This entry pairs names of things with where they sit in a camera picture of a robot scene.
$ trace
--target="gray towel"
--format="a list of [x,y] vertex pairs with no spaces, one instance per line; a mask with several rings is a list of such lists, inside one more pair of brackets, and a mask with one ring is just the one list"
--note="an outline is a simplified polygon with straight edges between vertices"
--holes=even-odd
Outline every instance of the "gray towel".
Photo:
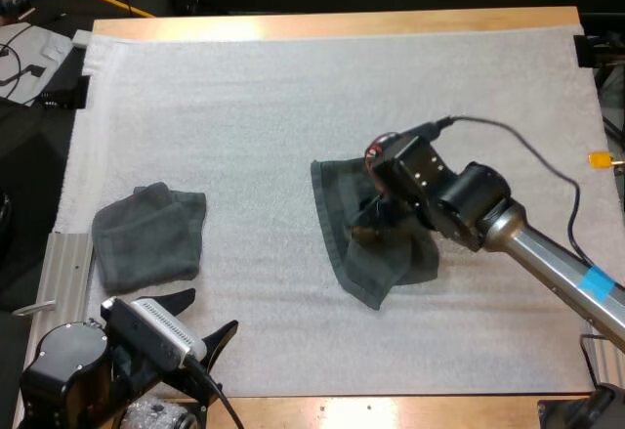
[[379,310],[394,285],[437,277],[437,246],[416,215],[382,200],[376,225],[359,217],[378,195],[361,158],[314,161],[311,175],[330,263],[346,291]]
[[164,183],[146,188],[96,214],[92,234],[107,293],[120,293],[199,271],[203,193],[170,192]]

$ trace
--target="table surface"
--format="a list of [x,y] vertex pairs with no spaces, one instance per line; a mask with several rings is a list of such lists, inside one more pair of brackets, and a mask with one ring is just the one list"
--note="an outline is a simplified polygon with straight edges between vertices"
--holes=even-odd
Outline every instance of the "table surface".
[[[94,33],[144,41],[242,41],[505,30],[575,24],[579,24],[579,18],[574,7],[549,7],[122,19],[95,21]],[[538,400],[554,398],[578,397],[515,395],[235,398],[232,399],[232,405],[248,429],[537,429]],[[221,404],[210,408],[209,427],[234,427]]]

